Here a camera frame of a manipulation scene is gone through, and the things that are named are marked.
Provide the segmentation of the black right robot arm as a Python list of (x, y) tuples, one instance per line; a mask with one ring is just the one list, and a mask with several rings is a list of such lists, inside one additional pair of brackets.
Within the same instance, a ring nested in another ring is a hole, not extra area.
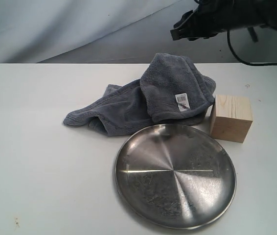
[(170, 30), (172, 39), (195, 41), (228, 30), (252, 27), (277, 31), (277, 0), (204, 0)]

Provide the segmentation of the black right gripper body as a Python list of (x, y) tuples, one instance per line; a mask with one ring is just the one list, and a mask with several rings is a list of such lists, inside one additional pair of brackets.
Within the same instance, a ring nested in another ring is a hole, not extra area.
[(210, 38), (227, 30), (258, 26), (262, 18), (252, 0), (213, 0), (200, 5), (187, 22), (187, 38)]

